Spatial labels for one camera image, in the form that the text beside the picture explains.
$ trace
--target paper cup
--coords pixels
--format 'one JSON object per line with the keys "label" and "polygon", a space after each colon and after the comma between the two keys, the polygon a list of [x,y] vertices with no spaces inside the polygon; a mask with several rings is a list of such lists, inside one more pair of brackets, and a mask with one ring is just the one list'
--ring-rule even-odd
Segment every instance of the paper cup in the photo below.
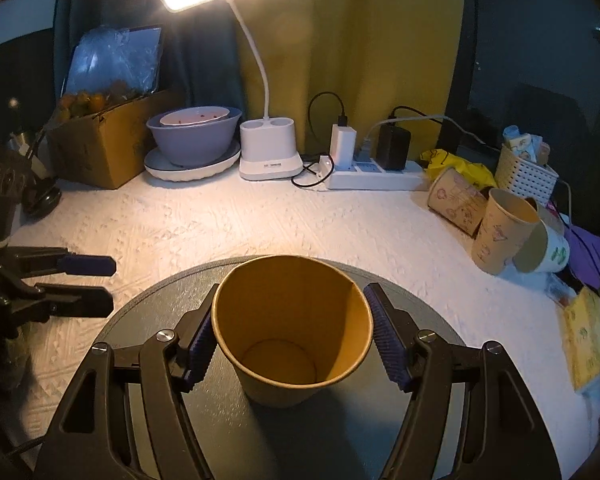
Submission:
{"label": "paper cup", "polygon": [[427,205],[469,236],[474,236],[484,217],[487,199],[449,166],[431,184]]}
{"label": "paper cup", "polygon": [[540,219],[547,224],[551,229],[557,232],[560,236],[564,236],[564,223],[556,217],[551,211],[541,205],[538,200],[533,197],[526,198],[526,201],[536,210]]}
{"label": "paper cup", "polygon": [[541,220],[513,257],[513,264],[520,272],[559,272],[567,266],[570,253],[566,238]]}
{"label": "paper cup", "polygon": [[484,272],[500,274],[539,221],[529,202],[505,189],[491,189],[484,219],[471,248],[472,260]]}
{"label": "paper cup", "polygon": [[216,292],[212,323],[247,396],[272,408],[298,404],[353,373],[373,335],[356,283],[302,256],[235,267]]}

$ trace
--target black power adapter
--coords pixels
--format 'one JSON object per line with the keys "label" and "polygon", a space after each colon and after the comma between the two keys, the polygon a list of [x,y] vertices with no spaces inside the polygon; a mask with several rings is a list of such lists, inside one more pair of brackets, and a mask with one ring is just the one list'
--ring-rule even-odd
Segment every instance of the black power adapter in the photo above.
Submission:
{"label": "black power adapter", "polygon": [[395,124],[383,124],[380,126],[378,136],[376,162],[383,170],[402,171],[407,163],[410,143],[411,132],[409,130]]}

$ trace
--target metal screw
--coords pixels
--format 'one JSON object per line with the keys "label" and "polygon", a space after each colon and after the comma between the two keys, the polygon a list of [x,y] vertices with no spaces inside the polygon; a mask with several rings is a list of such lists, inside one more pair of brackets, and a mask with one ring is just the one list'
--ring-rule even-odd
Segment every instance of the metal screw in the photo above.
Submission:
{"label": "metal screw", "polygon": [[94,354],[102,354],[103,352],[107,351],[107,344],[106,343],[94,343],[93,346],[91,347],[91,351]]}
{"label": "metal screw", "polygon": [[436,340],[436,338],[438,337],[438,334],[436,334],[435,332],[433,332],[433,330],[420,330],[418,332],[418,339],[420,339],[420,341],[422,341],[423,343],[432,343]]}
{"label": "metal screw", "polygon": [[176,337],[176,333],[171,328],[163,328],[155,335],[155,338],[161,343],[171,341],[174,337]]}
{"label": "metal screw", "polygon": [[504,348],[502,348],[502,345],[500,343],[498,343],[497,341],[487,341],[484,344],[484,347],[487,349],[487,351],[489,351],[495,355],[498,355],[500,352],[502,352],[504,350]]}

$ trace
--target cardboard box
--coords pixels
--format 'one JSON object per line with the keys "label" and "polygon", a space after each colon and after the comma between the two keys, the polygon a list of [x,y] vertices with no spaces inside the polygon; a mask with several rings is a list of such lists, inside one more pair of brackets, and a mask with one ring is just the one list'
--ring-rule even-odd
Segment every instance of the cardboard box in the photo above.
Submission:
{"label": "cardboard box", "polygon": [[73,182],[119,188],[144,171],[144,156],[155,147],[147,120],[183,102],[165,90],[61,124],[46,134],[54,169]]}

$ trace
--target white charger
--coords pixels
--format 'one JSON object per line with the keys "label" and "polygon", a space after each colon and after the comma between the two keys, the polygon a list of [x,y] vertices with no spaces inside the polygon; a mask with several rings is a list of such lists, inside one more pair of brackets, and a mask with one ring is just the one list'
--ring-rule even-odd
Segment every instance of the white charger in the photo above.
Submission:
{"label": "white charger", "polygon": [[331,146],[329,155],[333,159],[336,170],[348,170],[353,163],[353,152],[356,147],[356,131],[350,126],[331,128]]}

